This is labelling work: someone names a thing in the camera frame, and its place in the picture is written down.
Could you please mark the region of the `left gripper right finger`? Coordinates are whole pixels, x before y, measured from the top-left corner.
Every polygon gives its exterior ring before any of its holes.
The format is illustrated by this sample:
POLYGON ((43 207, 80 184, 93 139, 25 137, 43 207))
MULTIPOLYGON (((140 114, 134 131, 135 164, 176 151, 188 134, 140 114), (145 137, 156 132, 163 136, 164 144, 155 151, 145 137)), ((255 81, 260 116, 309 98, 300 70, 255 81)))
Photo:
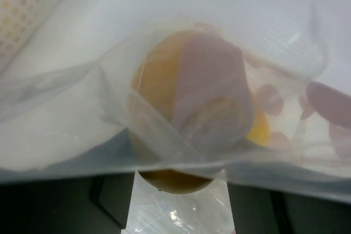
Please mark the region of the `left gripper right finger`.
POLYGON ((350 202, 228 184, 236 233, 350 233, 350 202))

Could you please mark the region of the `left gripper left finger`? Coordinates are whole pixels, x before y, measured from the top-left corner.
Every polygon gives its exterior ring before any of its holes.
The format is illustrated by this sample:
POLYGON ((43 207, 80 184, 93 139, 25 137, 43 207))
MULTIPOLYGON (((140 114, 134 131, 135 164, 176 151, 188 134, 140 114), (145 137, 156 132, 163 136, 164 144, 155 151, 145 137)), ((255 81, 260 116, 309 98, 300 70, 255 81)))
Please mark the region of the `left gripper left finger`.
POLYGON ((121 233, 134 174, 1 185, 1 233, 121 233))

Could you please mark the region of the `orange fake fruit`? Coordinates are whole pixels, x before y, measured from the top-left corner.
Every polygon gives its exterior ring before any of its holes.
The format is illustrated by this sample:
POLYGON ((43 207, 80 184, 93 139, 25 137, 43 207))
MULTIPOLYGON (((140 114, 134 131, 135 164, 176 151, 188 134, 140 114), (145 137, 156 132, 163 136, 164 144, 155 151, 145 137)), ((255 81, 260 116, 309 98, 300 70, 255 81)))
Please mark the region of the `orange fake fruit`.
POLYGON ((217 157, 253 125, 242 51, 213 34, 168 35, 138 67, 132 88, 205 157, 217 157))

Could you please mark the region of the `clear zip top bag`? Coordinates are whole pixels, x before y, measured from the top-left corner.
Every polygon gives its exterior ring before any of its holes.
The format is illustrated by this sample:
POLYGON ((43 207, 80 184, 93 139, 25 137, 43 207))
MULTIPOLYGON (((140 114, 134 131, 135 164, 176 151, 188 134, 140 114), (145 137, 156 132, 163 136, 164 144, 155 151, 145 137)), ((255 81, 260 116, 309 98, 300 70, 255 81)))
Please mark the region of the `clear zip top bag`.
POLYGON ((350 233, 350 96, 315 11, 175 16, 1 81, 1 233, 350 233))

